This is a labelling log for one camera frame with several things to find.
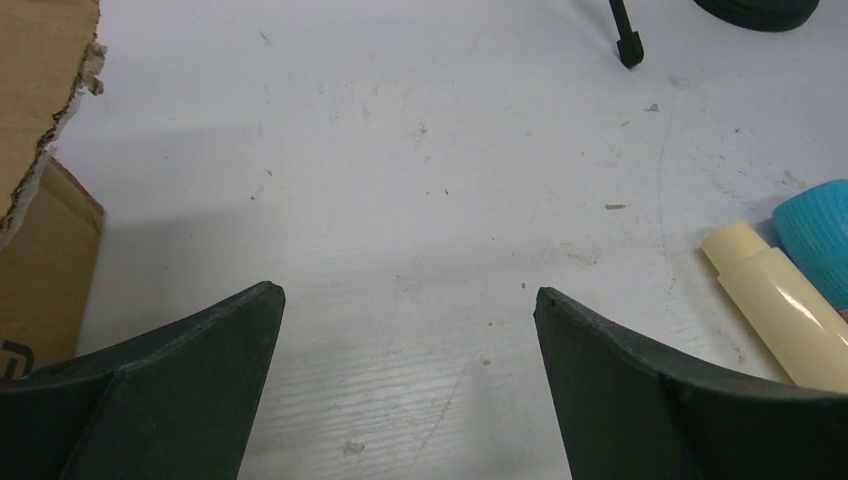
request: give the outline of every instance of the black rubber foot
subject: black rubber foot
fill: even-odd
[[[645,50],[642,49],[642,39],[639,38],[639,32],[633,32],[627,37],[622,37],[621,40],[616,42],[616,45],[618,45],[621,63],[627,68],[639,65],[645,58]]]

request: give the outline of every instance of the torn cardboard edge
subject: torn cardboard edge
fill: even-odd
[[[8,246],[12,237],[21,227],[27,209],[38,193],[38,185],[44,168],[54,157],[56,149],[52,146],[52,143],[58,138],[68,120],[79,109],[79,100],[83,88],[87,89],[92,95],[103,93],[103,82],[97,78],[97,75],[100,74],[105,65],[106,51],[106,46],[97,42],[97,33],[95,32],[91,43],[83,52],[80,67],[65,107],[53,114],[53,126],[44,132],[44,135],[39,139],[36,145],[35,160],[21,179],[18,187],[12,192],[12,204],[9,210],[0,218],[0,250]]]

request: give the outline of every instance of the scratch on floor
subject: scratch on floor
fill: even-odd
[[[410,473],[412,473],[412,469],[415,468],[415,464],[418,463],[418,457],[421,456],[421,452],[424,451],[424,448],[427,446],[427,442],[429,442],[430,439],[433,438],[433,433],[436,432],[436,429],[439,428],[439,424],[442,423],[442,420],[445,419],[445,414],[448,412],[450,402],[453,401],[453,396],[459,389],[459,384],[462,383],[462,379],[463,377],[465,377],[465,372],[468,371],[468,367],[470,367],[472,363],[474,363],[474,360],[469,360],[469,362],[465,364],[465,367],[463,367],[462,371],[459,373],[459,378],[457,378],[456,383],[453,384],[451,393],[450,395],[448,395],[448,400],[442,407],[441,413],[439,413],[439,418],[436,419],[436,422],[433,424],[433,428],[430,429],[430,433],[427,434],[427,438],[424,439],[424,442],[421,444],[421,447],[418,449],[418,451],[415,453],[415,457],[412,459],[412,465],[409,466]]]
[[[663,138],[662,147],[660,148],[660,157],[657,160],[657,220],[660,224],[660,249],[662,250],[662,257],[665,261],[665,269],[666,275],[668,278],[672,278],[671,275],[671,266],[669,265],[668,260],[668,247],[665,242],[665,225],[663,224],[662,218],[662,190],[663,190],[663,159],[665,158],[665,146],[668,143],[668,137],[671,134],[671,124],[674,121],[674,105],[671,108],[671,114],[668,117],[668,127],[665,131],[665,138]]]

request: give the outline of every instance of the cream plastic tube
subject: cream plastic tube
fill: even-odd
[[[848,324],[780,249],[745,222],[715,232],[701,248],[795,383],[848,393]]]

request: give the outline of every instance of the cyan object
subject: cyan object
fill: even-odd
[[[833,308],[848,310],[848,180],[790,198],[772,217],[789,258]]]

